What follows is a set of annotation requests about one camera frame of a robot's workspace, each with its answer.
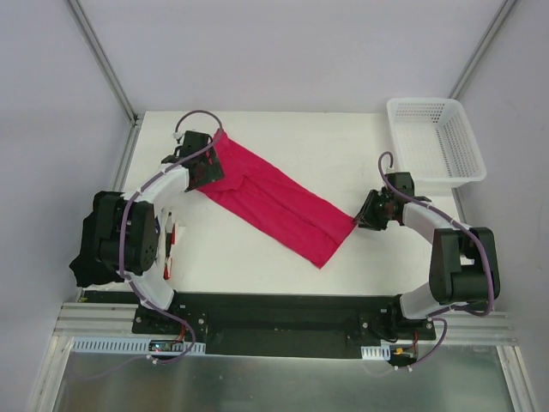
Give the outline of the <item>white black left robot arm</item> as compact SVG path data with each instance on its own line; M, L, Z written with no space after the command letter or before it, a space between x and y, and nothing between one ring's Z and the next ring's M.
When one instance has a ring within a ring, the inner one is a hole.
M153 311L151 322L171 334L181 324L181 313L170 306L174 290L165 279L170 249L180 220L176 200L186 192L225 177L213 136L187 130L176 135L178 146L138 189L102 191L95 195L92 254L129 284L141 304Z

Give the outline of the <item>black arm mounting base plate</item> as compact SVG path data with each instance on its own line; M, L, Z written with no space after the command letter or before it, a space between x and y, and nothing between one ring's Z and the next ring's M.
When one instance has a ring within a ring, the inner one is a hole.
M166 314L138 306L131 330L171 336L207 354L325 359L436 338L432 323L406 320L388 296L176 293Z

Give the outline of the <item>pink t shirt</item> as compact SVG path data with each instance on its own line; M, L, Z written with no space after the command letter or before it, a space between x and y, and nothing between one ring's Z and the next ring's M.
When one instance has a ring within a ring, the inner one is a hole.
M225 131L214 148L225 177L200 192L317 268L354 230L350 215L234 142Z

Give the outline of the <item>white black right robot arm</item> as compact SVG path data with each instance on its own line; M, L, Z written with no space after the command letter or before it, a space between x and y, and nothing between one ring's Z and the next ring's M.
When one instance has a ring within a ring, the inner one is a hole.
M417 320L452 310L488 315L498 296L498 259L493 232L470 227L417 197L410 173L384 173L384 186L371 190L355 216L358 227L383 231L395 221L431 245L426 284L397 297L397 311L386 317L388 333L406 338Z

